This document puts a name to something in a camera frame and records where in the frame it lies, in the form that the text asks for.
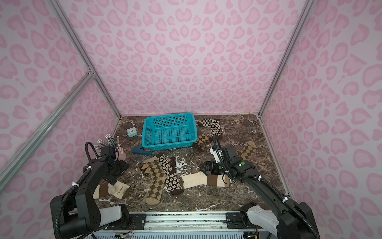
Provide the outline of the cream brown striped sock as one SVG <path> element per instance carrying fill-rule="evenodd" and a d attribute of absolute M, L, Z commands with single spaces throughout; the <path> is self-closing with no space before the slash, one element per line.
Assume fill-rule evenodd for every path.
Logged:
<path fill-rule="evenodd" d="M 112 195 L 118 199 L 123 199 L 127 195 L 129 189 L 129 185 L 119 181 L 117 181 L 114 185 L 110 183 L 103 183 L 97 186 L 93 193 L 93 198 L 98 199 Z"/>
<path fill-rule="evenodd" d="M 200 185 L 213 187 L 230 187 L 231 180 L 227 175 L 205 175 L 203 172 L 184 175 L 180 180 L 183 188 L 192 188 Z"/>

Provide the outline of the dark brown argyle sock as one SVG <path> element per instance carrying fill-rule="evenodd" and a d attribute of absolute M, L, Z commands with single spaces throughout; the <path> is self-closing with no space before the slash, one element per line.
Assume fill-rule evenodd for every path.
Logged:
<path fill-rule="evenodd" d="M 199 152 L 206 150 L 207 146 L 213 141 L 212 137 L 205 134 L 198 136 L 198 139 L 193 143 L 192 147 Z"/>

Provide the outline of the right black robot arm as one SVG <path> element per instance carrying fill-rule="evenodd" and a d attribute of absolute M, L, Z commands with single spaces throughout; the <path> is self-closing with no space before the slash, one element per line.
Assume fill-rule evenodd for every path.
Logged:
<path fill-rule="evenodd" d="M 221 146 L 217 135 L 210 149 L 222 178 L 229 183 L 240 182 L 254 191 L 270 208 L 263 212 L 254 205 L 244 213 L 251 224 L 260 226 L 278 239 L 319 239 L 320 234 L 312 209 L 298 203 L 274 187 L 261 175 L 255 165 L 238 155 L 234 146 Z"/>

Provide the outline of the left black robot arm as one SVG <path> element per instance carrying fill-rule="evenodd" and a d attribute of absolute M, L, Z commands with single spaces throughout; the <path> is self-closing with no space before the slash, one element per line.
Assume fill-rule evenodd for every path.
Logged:
<path fill-rule="evenodd" d="M 100 209 L 93 198 L 102 180 L 115 185 L 117 178 L 129 168 L 128 163 L 118 159 L 117 151 L 113 141 L 101 146 L 95 158 L 85 151 L 89 162 L 83 168 L 83 175 L 50 202 L 55 238 L 84 239 L 101 230 L 122 231 L 127 235 L 144 229 L 146 214 L 129 214 L 125 204 Z"/>

